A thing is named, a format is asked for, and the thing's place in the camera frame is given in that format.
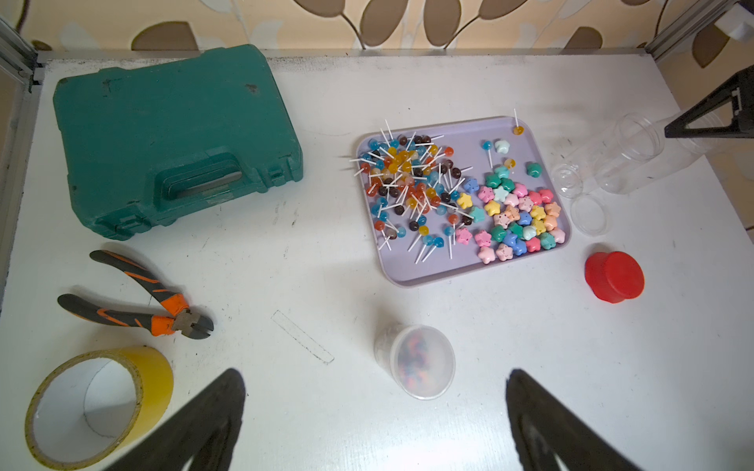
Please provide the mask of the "red lid candy jar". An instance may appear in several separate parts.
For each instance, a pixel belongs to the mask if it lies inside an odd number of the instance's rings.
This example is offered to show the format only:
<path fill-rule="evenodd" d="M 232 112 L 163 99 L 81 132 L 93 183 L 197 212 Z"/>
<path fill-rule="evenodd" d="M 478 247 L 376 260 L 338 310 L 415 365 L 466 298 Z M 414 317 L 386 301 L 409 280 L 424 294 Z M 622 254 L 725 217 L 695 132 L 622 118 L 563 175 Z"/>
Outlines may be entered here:
<path fill-rule="evenodd" d="M 584 190 L 630 194 L 690 167 L 726 145 L 721 137 L 667 137 L 681 113 L 651 121 L 638 113 L 620 118 L 585 145 L 579 169 Z"/>

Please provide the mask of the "red jar lid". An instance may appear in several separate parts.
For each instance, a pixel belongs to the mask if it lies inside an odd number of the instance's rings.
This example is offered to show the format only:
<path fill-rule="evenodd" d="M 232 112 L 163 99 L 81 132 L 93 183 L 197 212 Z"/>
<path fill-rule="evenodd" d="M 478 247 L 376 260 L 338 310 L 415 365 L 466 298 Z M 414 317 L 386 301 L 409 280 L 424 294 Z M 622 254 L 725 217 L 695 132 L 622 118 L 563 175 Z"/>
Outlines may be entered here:
<path fill-rule="evenodd" d="M 640 265 L 622 251 L 591 254 L 585 262 L 584 276 L 593 294 L 612 304 L 638 298 L 645 288 Z"/>

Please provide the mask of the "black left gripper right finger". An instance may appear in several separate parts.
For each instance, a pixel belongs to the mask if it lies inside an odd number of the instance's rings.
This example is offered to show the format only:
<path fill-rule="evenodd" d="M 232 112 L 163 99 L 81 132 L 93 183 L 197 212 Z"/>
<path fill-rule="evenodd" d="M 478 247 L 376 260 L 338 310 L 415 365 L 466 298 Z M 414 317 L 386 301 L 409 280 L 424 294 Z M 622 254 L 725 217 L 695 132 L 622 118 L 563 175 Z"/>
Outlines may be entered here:
<path fill-rule="evenodd" d="M 506 384 L 512 438 L 524 470 L 636 470 L 522 369 Z"/>

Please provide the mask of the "small clear sprinkles jar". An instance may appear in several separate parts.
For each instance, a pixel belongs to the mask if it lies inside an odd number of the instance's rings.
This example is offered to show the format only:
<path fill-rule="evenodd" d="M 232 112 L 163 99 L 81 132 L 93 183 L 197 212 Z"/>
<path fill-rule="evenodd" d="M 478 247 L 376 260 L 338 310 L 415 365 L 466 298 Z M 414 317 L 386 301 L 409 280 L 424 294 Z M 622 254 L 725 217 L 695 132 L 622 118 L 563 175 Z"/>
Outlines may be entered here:
<path fill-rule="evenodd" d="M 430 326 L 389 326 L 377 335 L 374 356 L 398 386 L 418 400 L 443 396 L 456 374 L 456 355 L 450 341 Z"/>

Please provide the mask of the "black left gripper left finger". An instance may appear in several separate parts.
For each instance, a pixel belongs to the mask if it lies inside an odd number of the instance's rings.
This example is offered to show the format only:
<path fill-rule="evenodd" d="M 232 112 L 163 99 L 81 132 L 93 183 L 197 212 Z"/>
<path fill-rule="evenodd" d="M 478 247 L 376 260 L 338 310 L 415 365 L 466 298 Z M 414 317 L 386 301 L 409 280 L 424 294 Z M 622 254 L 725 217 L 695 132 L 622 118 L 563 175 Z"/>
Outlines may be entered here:
<path fill-rule="evenodd" d="M 245 383 L 228 369 L 109 466 L 111 470 L 228 470 L 242 427 Z"/>

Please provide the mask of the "clear plastic jar lid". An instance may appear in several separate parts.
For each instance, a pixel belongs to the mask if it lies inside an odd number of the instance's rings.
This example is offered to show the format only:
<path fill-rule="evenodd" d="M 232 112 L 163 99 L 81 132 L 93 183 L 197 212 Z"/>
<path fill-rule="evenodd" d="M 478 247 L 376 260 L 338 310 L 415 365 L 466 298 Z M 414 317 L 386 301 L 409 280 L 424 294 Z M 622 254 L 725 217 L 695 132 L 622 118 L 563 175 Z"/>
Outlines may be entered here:
<path fill-rule="evenodd" d="M 601 237 L 611 229 L 608 208 L 591 194 L 581 194 L 571 202 L 571 221 L 583 235 L 589 237 Z"/>

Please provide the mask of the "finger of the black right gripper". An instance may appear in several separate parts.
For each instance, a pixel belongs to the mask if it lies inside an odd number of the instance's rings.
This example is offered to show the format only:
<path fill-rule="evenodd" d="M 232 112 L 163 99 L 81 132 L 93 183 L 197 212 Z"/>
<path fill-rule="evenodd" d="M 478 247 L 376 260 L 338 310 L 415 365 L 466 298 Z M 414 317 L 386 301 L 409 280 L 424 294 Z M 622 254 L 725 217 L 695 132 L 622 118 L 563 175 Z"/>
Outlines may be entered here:
<path fill-rule="evenodd" d="M 727 124 L 695 127 L 702 118 L 721 108 L 730 109 Z M 733 74 L 697 104 L 664 127 L 667 139 L 752 139 L 753 137 L 753 67 Z"/>

